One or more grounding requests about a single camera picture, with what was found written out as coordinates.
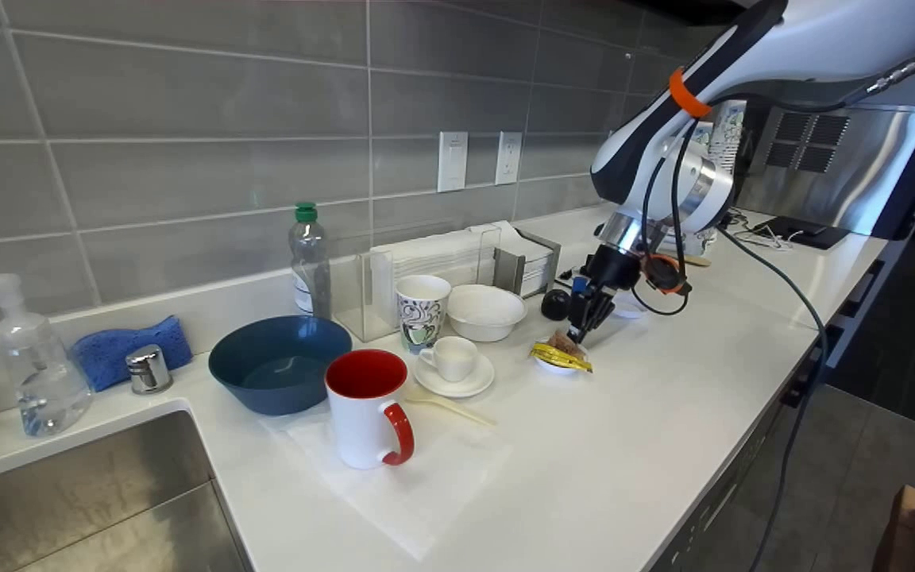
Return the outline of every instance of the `electrical outlet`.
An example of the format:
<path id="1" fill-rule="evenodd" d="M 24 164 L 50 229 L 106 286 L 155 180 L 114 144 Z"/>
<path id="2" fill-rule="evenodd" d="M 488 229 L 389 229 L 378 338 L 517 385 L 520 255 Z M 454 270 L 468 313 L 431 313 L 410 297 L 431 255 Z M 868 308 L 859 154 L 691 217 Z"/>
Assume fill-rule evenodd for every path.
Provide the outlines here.
<path id="1" fill-rule="evenodd" d="M 438 173 L 436 190 L 456 190 L 468 179 L 468 133 L 464 132 L 442 132 L 438 133 Z"/>
<path id="2" fill-rule="evenodd" d="M 499 132 L 496 183 L 517 180 L 517 173 L 520 173 L 520 133 Z"/>

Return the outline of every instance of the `white bowl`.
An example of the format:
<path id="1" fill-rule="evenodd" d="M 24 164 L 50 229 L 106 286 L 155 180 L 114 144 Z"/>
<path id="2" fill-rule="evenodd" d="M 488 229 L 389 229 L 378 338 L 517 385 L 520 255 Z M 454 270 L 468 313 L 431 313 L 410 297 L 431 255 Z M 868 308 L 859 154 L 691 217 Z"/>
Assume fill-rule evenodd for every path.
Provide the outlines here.
<path id="1" fill-rule="evenodd" d="M 501 340 L 525 320 L 525 299 L 496 286 L 454 286 L 448 320 L 468 340 Z"/>

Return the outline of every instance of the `white mug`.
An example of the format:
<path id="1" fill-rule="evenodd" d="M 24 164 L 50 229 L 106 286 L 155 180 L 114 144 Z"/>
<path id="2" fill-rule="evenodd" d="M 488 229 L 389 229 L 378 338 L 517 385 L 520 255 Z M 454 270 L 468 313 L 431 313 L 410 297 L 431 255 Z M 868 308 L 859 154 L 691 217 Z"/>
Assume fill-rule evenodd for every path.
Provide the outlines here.
<path id="1" fill-rule="evenodd" d="M 353 349 L 331 362 L 331 445 L 353 468 L 403 464 L 417 450 L 417 437 L 398 403 L 407 379 L 400 355 L 385 349 Z"/>
<path id="2" fill-rule="evenodd" d="M 407 349 L 420 353 L 436 344 L 444 329 L 452 284 L 431 272 L 398 280 L 398 325 Z"/>

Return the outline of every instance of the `white dish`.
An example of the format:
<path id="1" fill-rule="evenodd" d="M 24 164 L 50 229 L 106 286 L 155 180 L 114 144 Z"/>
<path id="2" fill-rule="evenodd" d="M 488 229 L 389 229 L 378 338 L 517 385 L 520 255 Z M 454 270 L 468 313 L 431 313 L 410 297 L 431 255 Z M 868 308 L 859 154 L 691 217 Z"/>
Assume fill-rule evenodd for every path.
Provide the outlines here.
<path id="1" fill-rule="evenodd" d="M 468 340 L 501 340 L 525 320 L 525 299 L 496 286 L 454 286 L 448 320 Z"/>
<path id="2" fill-rule="evenodd" d="M 460 400 L 488 390 L 496 382 L 496 370 L 488 355 L 481 353 L 473 372 L 464 382 L 448 382 L 424 362 L 417 362 L 412 379 L 431 393 Z"/>
<path id="3" fill-rule="evenodd" d="M 534 355 L 534 362 L 536 362 L 544 372 L 560 376 L 560 379 L 576 379 L 576 376 L 578 376 L 578 370 L 560 370 L 560 365 L 553 365 L 553 362 L 546 362 L 546 358 L 539 358 L 539 355 Z"/>

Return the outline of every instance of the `blue bowl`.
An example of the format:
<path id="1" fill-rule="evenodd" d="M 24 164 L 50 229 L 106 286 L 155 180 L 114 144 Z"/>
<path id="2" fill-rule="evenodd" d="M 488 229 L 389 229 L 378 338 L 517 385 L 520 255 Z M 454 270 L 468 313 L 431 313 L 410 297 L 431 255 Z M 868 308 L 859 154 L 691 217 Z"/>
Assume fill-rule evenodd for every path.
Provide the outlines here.
<path id="1" fill-rule="evenodd" d="M 283 315 L 245 325 L 208 353 L 208 376 L 248 411 L 283 415 L 327 400 L 327 365 L 353 349 L 353 338 L 323 317 Z"/>

